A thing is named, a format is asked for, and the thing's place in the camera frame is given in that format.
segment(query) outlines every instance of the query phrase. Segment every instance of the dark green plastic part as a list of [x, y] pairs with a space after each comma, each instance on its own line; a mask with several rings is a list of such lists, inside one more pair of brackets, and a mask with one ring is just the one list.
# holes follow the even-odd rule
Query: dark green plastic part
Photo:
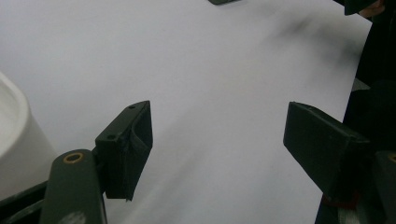
[[216, 5], [216, 6], [224, 5], [224, 4], [231, 3], [231, 2], [236, 2], [236, 1], [239, 1], [239, 0], [209, 0], [209, 2], [211, 4]]
[[284, 145], [331, 201], [348, 201], [370, 141], [311, 105], [290, 103]]
[[95, 139], [93, 150], [109, 199], [132, 200], [152, 148], [149, 101], [126, 107]]
[[95, 160], [89, 150], [73, 150], [55, 159], [39, 223], [106, 223]]

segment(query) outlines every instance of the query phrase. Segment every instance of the white cup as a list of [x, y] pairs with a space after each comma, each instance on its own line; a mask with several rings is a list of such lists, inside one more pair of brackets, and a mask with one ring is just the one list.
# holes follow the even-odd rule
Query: white cup
[[0, 72], [0, 200], [47, 180], [56, 156], [26, 97]]

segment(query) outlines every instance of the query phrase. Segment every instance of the screw hole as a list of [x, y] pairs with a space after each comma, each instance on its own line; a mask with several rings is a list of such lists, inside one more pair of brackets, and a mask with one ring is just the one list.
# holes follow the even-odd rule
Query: screw hole
[[395, 153], [389, 154], [389, 159], [396, 163], [396, 154]]
[[111, 135], [108, 135], [107, 136], [107, 139], [108, 140], [113, 140], [113, 139], [115, 139], [116, 138], [116, 135], [114, 135], [114, 134], [111, 134]]
[[64, 157], [64, 163], [73, 164], [82, 161], [84, 155], [81, 152], [70, 153]]

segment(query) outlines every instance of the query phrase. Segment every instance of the brass insert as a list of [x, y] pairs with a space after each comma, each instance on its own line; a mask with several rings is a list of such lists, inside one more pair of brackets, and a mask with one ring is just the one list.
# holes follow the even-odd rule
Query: brass insert
[[64, 157], [64, 163], [74, 164], [79, 161], [82, 161], [83, 157], [84, 157], [84, 154], [82, 154], [81, 152], [70, 153], [69, 155]]
[[396, 153], [389, 153], [388, 158], [396, 163]]

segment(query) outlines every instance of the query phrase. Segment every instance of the white surface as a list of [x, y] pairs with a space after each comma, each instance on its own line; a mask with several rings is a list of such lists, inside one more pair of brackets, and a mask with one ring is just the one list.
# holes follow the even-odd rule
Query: white surface
[[56, 153], [23, 93], [0, 72], [0, 200], [45, 181]]
[[342, 119], [369, 22], [331, 0], [2, 1], [0, 70], [60, 151], [150, 100], [154, 147], [109, 223], [314, 223], [289, 101]]

